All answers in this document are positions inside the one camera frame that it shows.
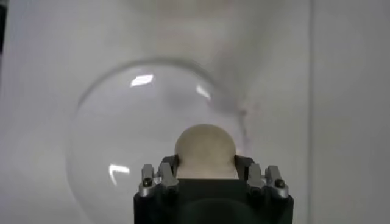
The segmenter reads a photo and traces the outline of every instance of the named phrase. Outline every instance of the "vertical edge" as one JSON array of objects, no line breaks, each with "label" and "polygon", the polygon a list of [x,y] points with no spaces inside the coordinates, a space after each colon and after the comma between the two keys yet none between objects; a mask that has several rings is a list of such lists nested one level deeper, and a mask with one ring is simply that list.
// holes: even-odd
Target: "vertical edge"
[{"label": "vertical edge", "polygon": [[313,169],[314,169],[314,14],[315,0],[309,0],[309,67],[308,67],[308,145],[307,145],[307,224],[313,223]]}]

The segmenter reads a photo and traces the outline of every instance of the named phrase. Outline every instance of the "white wall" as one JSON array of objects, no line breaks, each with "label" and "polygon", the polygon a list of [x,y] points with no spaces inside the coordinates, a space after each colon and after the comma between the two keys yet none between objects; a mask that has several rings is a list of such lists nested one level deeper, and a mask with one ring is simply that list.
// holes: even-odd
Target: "white wall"
[{"label": "white wall", "polygon": [[311,220],[389,223],[390,2],[314,4]]}]

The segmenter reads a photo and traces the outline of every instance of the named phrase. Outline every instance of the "bolt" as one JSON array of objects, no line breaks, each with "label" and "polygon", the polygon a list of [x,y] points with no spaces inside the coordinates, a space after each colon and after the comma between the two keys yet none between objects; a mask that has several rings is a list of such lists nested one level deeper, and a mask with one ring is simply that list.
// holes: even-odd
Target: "bolt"
[{"label": "bolt", "polygon": [[147,177],[145,179],[142,180],[142,185],[144,187],[150,187],[153,183],[153,180],[150,178],[150,177]]},{"label": "bolt", "polygon": [[286,186],[285,181],[282,179],[276,179],[275,180],[275,187],[277,188],[284,188]]}]

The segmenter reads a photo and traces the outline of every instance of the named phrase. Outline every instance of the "metal bracket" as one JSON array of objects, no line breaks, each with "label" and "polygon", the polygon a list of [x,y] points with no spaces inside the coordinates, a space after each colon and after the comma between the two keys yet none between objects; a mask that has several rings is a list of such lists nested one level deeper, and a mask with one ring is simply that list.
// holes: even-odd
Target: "metal bracket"
[{"label": "metal bracket", "polygon": [[161,163],[158,172],[161,175],[161,185],[163,186],[163,189],[177,192],[179,181],[173,175],[169,163]]},{"label": "metal bracket", "polygon": [[253,195],[262,195],[263,188],[265,187],[264,181],[261,179],[261,169],[260,165],[257,163],[252,163],[248,169],[248,180],[246,181],[248,185],[249,194]]},{"label": "metal bracket", "polygon": [[142,168],[142,181],[138,186],[138,193],[141,197],[148,197],[154,194],[156,184],[154,183],[154,168],[151,164],[145,164]]},{"label": "metal bracket", "polygon": [[271,188],[272,197],[288,198],[288,186],[280,175],[277,166],[268,166],[266,169],[267,186]]}]

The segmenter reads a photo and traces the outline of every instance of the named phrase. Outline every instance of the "transparent glass dome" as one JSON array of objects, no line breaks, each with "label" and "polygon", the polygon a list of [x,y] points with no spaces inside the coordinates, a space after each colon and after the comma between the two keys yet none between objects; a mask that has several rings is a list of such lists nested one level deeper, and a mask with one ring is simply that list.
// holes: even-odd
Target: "transparent glass dome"
[{"label": "transparent glass dome", "polygon": [[80,98],[69,132],[68,182],[97,224],[133,223],[143,164],[174,154],[188,127],[213,124],[245,151],[239,111],[196,65],[151,60],[114,69]]}]

